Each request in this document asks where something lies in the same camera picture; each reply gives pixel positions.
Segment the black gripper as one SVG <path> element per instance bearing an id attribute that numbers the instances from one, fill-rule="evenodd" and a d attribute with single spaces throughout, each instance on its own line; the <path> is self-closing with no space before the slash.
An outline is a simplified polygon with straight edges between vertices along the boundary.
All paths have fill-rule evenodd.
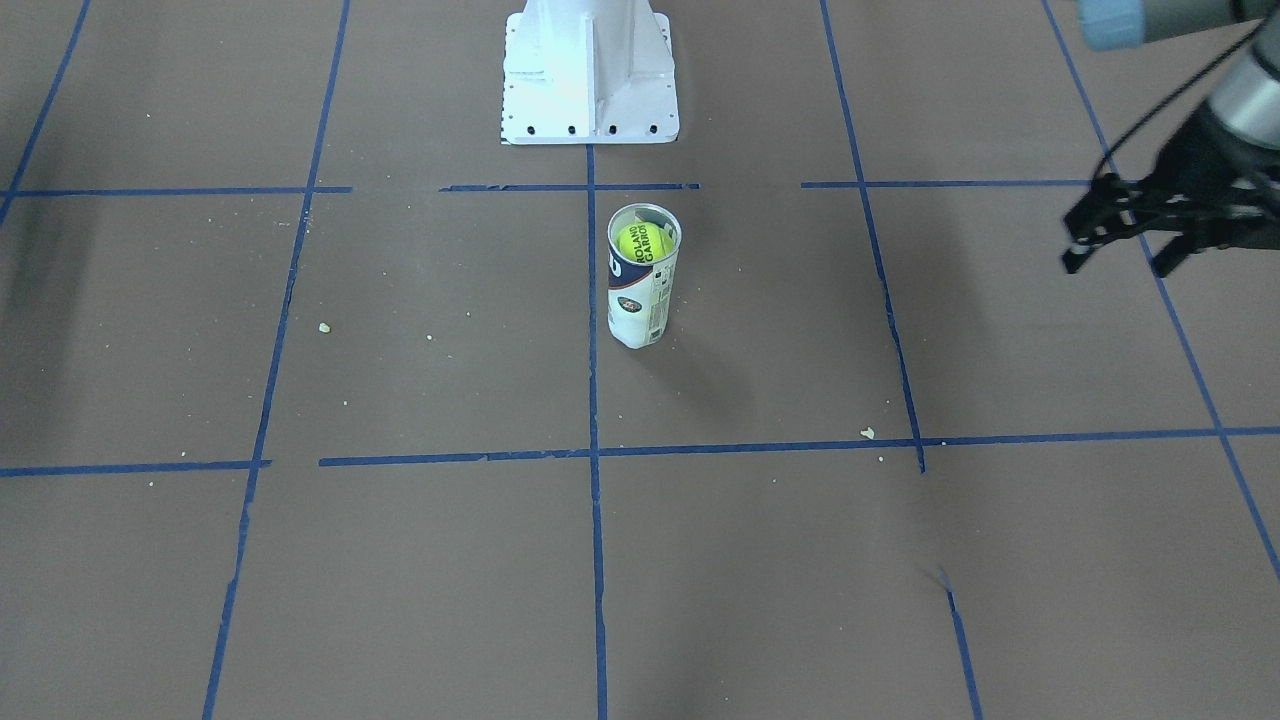
<path id="1" fill-rule="evenodd" d="M 1146 231 L 1175 236 L 1151 259 L 1160 279 L 1207 249 L 1277 249 L 1277 149 L 1238 136 L 1211 106 L 1197 108 L 1137 182 L 1111 178 L 1062 217 L 1074 275 L 1102 247 Z"/>

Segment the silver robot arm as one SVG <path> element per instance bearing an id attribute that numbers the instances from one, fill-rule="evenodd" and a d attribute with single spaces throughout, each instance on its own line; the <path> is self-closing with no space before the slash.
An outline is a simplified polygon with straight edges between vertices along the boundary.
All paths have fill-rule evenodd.
<path id="1" fill-rule="evenodd" d="M 1275 1 L 1080 1 L 1085 44 L 1117 51 L 1244 26 L 1245 33 L 1151 108 L 1146 123 L 1210 76 L 1216 83 L 1164 142 L 1148 173 L 1110 169 L 1119 143 L 1096 164 L 1089 188 L 1064 215 L 1064 269 L 1078 273 L 1102 247 L 1147 232 L 1170 240 L 1151 261 L 1165 278 L 1210 249 L 1275 250 L 1279 242 L 1279 59 Z"/>

